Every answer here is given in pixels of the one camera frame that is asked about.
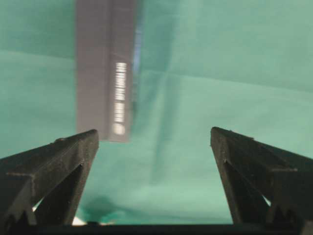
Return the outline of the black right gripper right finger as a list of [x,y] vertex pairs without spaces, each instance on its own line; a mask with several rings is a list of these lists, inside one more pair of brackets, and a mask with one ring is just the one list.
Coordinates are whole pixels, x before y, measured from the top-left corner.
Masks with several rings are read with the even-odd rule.
[[219,127],[210,145],[234,223],[312,227],[312,159]]

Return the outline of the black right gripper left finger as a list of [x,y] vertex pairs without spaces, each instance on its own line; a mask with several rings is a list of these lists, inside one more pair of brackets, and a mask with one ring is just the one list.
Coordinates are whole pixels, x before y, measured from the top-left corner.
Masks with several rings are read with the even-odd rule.
[[96,130],[0,160],[0,226],[71,225],[99,147]]

